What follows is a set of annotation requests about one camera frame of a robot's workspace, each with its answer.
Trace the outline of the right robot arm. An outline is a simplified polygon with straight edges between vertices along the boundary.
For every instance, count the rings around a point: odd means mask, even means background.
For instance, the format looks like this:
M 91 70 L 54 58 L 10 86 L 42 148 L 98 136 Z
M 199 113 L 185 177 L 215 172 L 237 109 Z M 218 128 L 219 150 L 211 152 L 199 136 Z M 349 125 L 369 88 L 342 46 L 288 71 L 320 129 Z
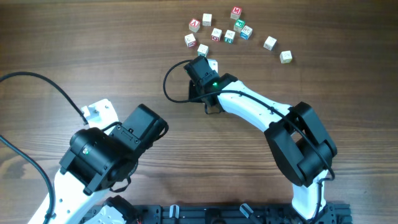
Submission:
M 334 179 L 327 175 L 334 174 L 337 148 L 313 108 L 272 101 L 233 75 L 219 76 L 201 55 L 184 69 L 190 77 L 190 102 L 235 114 L 264 133 L 277 167 L 293 185 L 293 208 L 314 222 L 326 205 L 323 183 Z

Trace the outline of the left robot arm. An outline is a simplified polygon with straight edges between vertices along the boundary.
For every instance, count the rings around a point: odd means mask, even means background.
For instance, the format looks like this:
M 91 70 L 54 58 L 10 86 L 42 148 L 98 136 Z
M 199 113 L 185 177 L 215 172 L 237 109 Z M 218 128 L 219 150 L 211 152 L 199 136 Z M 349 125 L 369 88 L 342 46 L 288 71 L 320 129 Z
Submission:
M 114 184 L 130 180 L 142 154 L 168 131 L 167 122 L 140 104 L 125 121 L 107 100 L 83 107 L 89 127 L 77 131 L 55 174 L 50 223 L 78 223 Z

